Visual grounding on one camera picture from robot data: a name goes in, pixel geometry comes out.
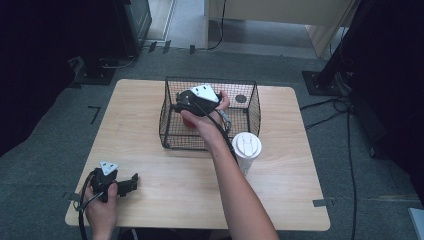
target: table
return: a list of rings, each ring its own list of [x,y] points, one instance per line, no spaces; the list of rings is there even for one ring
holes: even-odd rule
[[[206,151],[164,149],[163,81],[120,80],[76,188],[99,162],[120,165],[118,181],[140,176],[119,198],[118,226],[227,229],[213,162]],[[325,231],[330,221],[293,89],[259,86],[261,155],[246,176],[277,230]],[[72,204],[65,220],[78,225]]]
[[[222,18],[224,0],[204,1],[208,47],[209,20]],[[359,0],[231,0],[226,1],[224,18],[306,25],[321,57],[338,29],[350,25],[358,4]]]

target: person's left hand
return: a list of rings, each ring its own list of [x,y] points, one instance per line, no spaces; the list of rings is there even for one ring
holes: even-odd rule
[[[91,181],[87,185],[84,202],[93,197]],[[87,205],[85,215],[93,230],[93,240],[111,239],[113,230],[118,220],[117,214],[118,184],[112,183],[108,189],[108,202],[94,199]]]

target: cup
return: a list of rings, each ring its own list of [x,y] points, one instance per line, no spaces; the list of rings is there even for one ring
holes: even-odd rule
[[[255,160],[262,151],[262,143],[258,137],[249,132],[237,134],[232,141],[241,172],[246,176]]]

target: cup lid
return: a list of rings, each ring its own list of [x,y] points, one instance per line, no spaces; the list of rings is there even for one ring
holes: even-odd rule
[[[241,133],[237,138],[237,149],[246,157],[253,157],[259,148],[259,139],[252,133]]]

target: wire basket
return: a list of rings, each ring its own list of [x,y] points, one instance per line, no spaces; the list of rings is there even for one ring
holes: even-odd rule
[[[240,132],[259,137],[261,110],[255,81],[167,77],[159,122],[159,136],[164,148],[206,150],[197,129],[184,125],[181,114],[174,110],[177,94],[203,84],[210,84],[215,93],[224,90],[230,99],[230,106],[225,110],[231,119],[230,141]]]

